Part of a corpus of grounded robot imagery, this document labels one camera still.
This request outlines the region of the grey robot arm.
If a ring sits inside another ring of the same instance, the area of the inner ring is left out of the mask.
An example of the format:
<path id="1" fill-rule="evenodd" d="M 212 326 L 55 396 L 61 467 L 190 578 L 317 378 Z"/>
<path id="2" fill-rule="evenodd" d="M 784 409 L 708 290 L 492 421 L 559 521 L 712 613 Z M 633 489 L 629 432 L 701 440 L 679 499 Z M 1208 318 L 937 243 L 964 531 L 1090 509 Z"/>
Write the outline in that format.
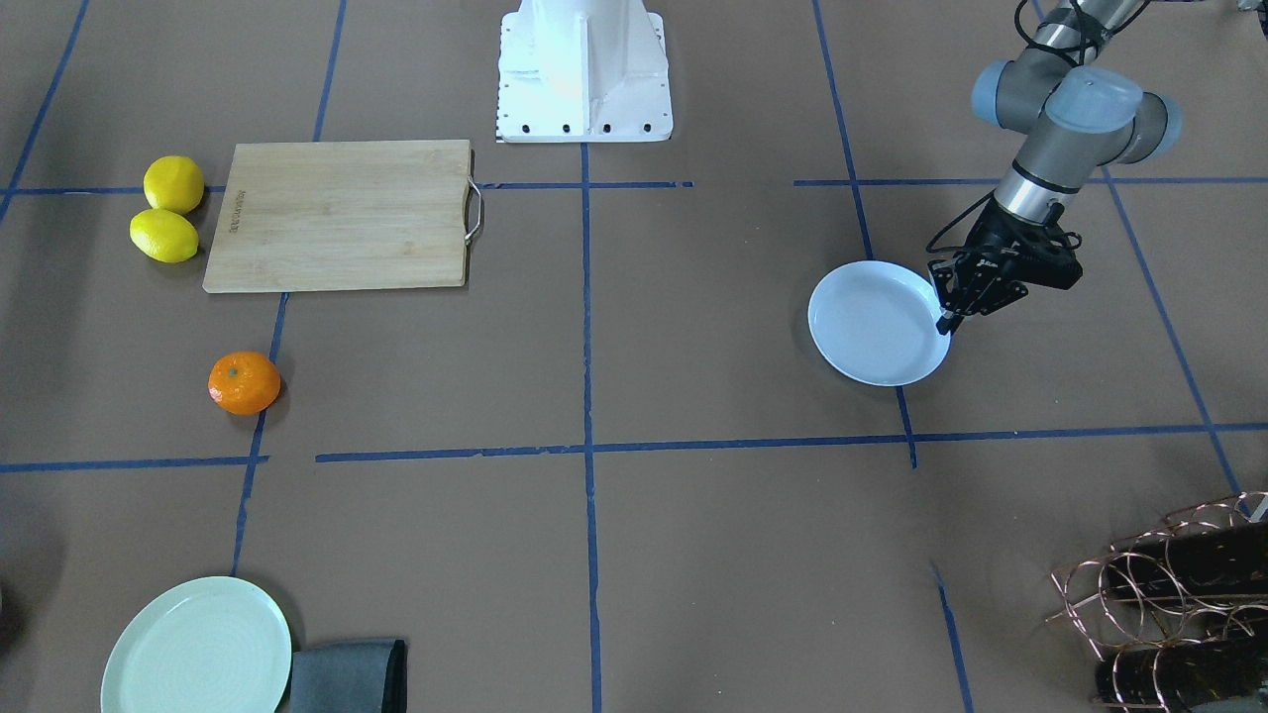
<path id="1" fill-rule="evenodd" d="M 1031 287 L 1066 291 L 1082 280 L 1082 235 L 1063 216 L 1097 167 L 1167 154 L 1183 128 L 1172 99 L 1096 60 L 1146 9 L 1144 1 L 1060 1 L 1033 28 L 1014 24 L 1025 49 L 984 69 L 971 91 L 983 121 L 1023 136 L 995 185 L 964 211 L 962 244 L 931 239 L 924 252 L 940 302 L 940 334 L 992 315 Z"/>

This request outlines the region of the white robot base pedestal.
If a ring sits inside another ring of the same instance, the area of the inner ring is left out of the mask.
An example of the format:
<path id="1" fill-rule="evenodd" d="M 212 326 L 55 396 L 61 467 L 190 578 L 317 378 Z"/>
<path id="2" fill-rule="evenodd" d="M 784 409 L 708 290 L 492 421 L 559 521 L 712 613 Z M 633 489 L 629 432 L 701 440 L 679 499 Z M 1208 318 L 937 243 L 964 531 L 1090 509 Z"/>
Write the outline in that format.
<path id="1" fill-rule="evenodd" d="M 643 1 L 521 1 L 500 24 L 495 140 L 664 142 L 675 133 L 661 14 Z"/>

